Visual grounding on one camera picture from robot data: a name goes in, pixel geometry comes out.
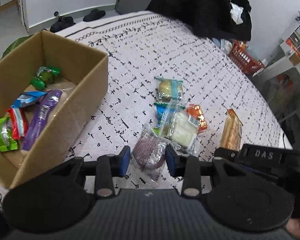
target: cardboard box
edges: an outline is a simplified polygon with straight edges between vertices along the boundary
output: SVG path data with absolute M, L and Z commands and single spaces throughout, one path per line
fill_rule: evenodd
M 0 153 L 0 184 L 4 187 L 13 188 L 62 163 L 108 90 L 107 54 L 41 31 L 0 61 L 0 118 L 43 65 L 61 68 L 60 76 L 77 86 L 42 131 L 19 169 Z

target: purple snack package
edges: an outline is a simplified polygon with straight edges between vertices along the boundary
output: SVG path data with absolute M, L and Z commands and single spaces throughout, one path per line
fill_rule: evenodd
M 58 104 L 61 95 L 61 90 L 49 90 L 42 98 L 38 108 L 34 112 L 33 119 L 29 125 L 29 130 L 24 137 L 22 150 L 30 151 L 32 145 L 47 125 L 48 117 L 53 108 Z

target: white cloth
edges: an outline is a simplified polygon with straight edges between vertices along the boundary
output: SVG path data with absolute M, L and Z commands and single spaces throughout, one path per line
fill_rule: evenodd
M 231 3 L 232 9 L 230 10 L 232 20 L 237 24 L 243 23 L 241 19 L 241 14 L 243 12 L 243 7 L 240 7 L 234 3 Z
M 142 125 L 157 121 L 156 75 L 183 80 L 185 101 L 201 105 L 210 129 L 198 142 L 201 160 L 209 161 L 218 148 L 227 108 L 243 123 L 242 143 L 278 147 L 282 130 L 259 91 L 212 41 L 194 36 L 184 23 L 142 12 L 76 26 L 62 35 L 109 55 L 109 88 L 65 160 L 96 160 L 118 154 L 124 145 L 133 149 Z M 114 185 L 180 190 L 182 178 L 172 178 L 165 167 L 157 184 L 151 184 L 130 165 Z M 85 188 L 92 192 L 93 187 L 94 178 L 88 177 Z M 202 177 L 202 189 L 210 189 L 209 178 Z M 0 187 L 1 196 L 5 193 Z

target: orange basket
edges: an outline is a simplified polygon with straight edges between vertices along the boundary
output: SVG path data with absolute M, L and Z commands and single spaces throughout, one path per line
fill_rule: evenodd
M 259 69 L 265 67 L 260 60 L 255 60 L 248 52 L 242 49 L 237 41 L 234 41 L 229 57 L 247 76 L 253 75 Z

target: green plant leaf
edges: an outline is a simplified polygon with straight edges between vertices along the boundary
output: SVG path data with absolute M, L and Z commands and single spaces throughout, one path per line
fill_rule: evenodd
M 7 47 L 7 49 L 4 51 L 4 53 L 2 54 L 2 58 L 3 59 L 5 56 L 7 56 L 7 54 L 12 51 L 13 49 L 15 49 L 17 46 L 19 46 L 21 43 L 23 43 L 24 41 L 26 41 L 27 39 L 29 39 L 30 36 L 26 36 L 26 37 L 21 37 L 19 39 L 17 39 L 16 41 L 14 41 L 9 47 Z

